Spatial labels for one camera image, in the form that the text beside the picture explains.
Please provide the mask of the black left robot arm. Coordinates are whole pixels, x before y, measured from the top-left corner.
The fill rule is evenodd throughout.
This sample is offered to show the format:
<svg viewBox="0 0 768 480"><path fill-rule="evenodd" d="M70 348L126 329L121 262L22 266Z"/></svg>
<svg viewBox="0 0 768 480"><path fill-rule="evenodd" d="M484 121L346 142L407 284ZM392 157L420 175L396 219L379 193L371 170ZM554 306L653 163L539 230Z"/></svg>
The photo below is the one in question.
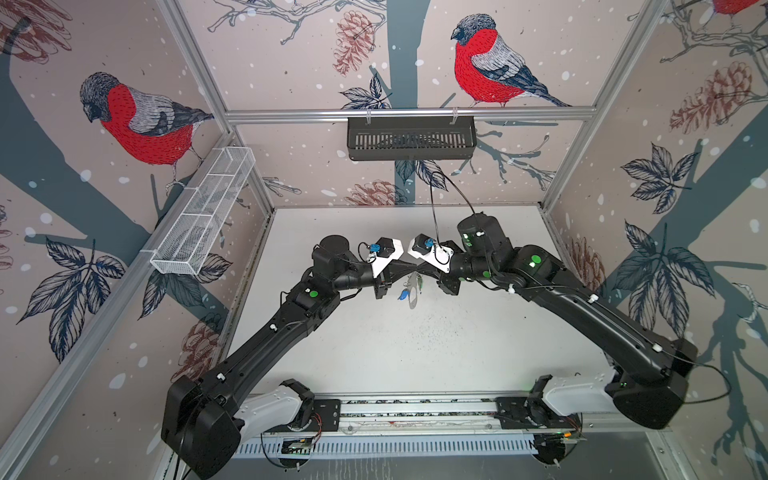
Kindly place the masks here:
<svg viewBox="0 0 768 480"><path fill-rule="evenodd" d="M247 396L299 341L313 333L344 301L343 292L373 288L382 298L397 280L435 268L389 256L381 271L357 259L348 240L330 235L316 244L313 264L292 287L272 318L239 349L193 380L183 375L169 388L162 440L200 479L232 458L250 422L239 417Z"/></svg>

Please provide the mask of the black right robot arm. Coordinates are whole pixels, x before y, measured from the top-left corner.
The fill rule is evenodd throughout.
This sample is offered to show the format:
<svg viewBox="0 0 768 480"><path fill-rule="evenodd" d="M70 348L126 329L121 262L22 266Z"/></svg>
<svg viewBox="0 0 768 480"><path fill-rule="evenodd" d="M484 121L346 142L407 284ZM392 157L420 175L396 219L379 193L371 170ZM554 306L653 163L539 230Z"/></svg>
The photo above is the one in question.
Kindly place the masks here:
<svg viewBox="0 0 768 480"><path fill-rule="evenodd" d="M420 234L408 246L411 256L436 269L445 293L458 294L463 281L489 281L557 315L612 361L616 372L605 392L621 414L650 429L669 425L685 402L697 353L691 342L632 321L542 247L513 246L493 216L472 214L457 230L459 244Z"/></svg>

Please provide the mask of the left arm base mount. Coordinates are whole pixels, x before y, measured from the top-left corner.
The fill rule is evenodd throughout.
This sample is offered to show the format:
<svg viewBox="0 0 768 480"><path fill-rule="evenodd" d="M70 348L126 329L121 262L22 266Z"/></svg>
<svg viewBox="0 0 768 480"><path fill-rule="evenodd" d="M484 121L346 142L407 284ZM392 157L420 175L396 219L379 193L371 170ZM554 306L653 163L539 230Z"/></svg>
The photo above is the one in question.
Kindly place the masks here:
<svg viewBox="0 0 768 480"><path fill-rule="evenodd" d="M292 405L289 422L283 427L294 432L337 432L341 419L341 401L338 399L318 399L304 384L295 380L285 380L280 384L288 390Z"/></svg>

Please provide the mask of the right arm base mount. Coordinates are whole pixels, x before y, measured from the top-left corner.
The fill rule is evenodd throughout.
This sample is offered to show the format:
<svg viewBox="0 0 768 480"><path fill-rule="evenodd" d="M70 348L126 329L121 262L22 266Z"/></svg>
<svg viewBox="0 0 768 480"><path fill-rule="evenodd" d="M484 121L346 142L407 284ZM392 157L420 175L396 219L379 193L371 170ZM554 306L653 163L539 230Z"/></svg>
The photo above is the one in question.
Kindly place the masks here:
<svg viewBox="0 0 768 480"><path fill-rule="evenodd" d="M502 396L494 399L494 418L504 430L563 429L579 431L581 418L572 414L564 416L552 410L543 399L544 388L552 375L540 376L532 389L523 394Z"/></svg>

